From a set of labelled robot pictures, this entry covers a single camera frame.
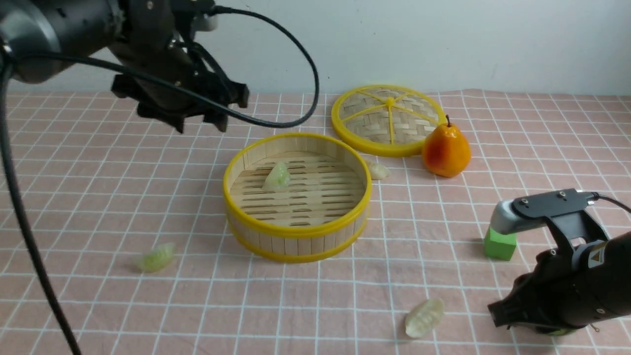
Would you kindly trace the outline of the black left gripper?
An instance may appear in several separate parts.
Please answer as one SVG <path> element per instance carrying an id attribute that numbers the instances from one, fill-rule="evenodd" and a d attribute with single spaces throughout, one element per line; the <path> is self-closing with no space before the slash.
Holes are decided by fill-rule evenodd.
<path id="1" fill-rule="evenodd" d="M 219 63 L 195 41 L 189 0 L 122 0 L 124 24 L 120 38 L 109 47 L 125 67 L 176 87 L 189 90 L 217 104 L 246 108 L 249 89 L 231 81 Z M 162 121 L 183 131 L 185 119 L 202 115 L 221 132 L 228 115 L 196 101 L 187 94 L 130 74 L 115 75 L 112 93 L 137 101 L 140 117 Z"/>

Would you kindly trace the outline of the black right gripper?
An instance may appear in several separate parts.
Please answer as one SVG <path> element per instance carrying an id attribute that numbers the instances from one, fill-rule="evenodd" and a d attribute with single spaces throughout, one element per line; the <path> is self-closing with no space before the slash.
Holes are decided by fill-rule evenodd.
<path id="1" fill-rule="evenodd" d="M 561 274 L 561 255 L 542 252 L 534 272 L 488 305 L 496 327 L 575 331 L 630 315 L 630 234 L 581 248 L 578 268 Z"/>

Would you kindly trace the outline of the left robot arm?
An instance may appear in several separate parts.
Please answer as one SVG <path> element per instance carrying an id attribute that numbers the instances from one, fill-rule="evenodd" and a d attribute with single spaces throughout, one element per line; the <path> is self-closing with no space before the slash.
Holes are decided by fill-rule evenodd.
<path id="1" fill-rule="evenodd" d="M 16 61 L 13 77 L 40 84 L 68 61 L 34 53 L 89 58 L 108 49 L 126 68 L 163 79 L 225 107 L 245 108 L 249 90 L 231 81 L 200 44 L 213 29 L 213 0 L 3 0 L 1 53 Z"/>

